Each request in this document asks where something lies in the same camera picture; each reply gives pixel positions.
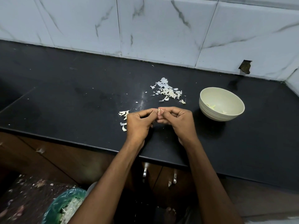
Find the hand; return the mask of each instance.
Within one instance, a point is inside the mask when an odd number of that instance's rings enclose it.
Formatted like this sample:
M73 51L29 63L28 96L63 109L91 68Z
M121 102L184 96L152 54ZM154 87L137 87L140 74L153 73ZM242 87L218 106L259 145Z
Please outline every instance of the hand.
M150 108L127 115L127 140L137 143L141 149L152 122L157 118L158 109Z
M183 146L199 141L191 111L177 107L159 107L159 109L157 122L172 125Z

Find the white bowl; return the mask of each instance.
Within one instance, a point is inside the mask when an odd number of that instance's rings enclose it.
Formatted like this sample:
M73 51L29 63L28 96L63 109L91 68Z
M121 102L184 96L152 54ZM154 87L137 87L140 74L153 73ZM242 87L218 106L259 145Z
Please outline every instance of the white bowl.
M232 92L218 87L208 87L200 92L200 110L215 121L228 121L245 110L243 101Z

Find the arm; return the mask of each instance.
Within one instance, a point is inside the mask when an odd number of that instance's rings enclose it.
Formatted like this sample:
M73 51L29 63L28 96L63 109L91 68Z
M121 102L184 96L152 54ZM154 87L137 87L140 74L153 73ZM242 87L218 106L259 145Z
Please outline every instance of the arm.
M160 109L157 122L171 124L186 149L203 223L244 223L204 152L192 112L177 107Z
M149 127L156 118L157 109L128 114L127 139L122 149L71 218L69 224L111 223L130 168L144 145Z

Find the foot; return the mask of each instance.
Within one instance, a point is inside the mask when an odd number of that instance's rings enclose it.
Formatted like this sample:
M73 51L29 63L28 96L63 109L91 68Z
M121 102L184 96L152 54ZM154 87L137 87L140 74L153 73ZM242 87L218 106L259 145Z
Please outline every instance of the foot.
M171 208L166 208L164 213L164 224L175 224L176 223L176 211Z

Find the plastic bag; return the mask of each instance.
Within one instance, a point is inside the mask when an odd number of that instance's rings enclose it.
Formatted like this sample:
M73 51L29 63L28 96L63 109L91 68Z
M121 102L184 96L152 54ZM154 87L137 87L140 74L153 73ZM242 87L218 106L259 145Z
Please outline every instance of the plastic bag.
M72 188L60 194L48 207L44 214L42 224L59 224L61 209L67 206L73 198L84 199L86 190Z

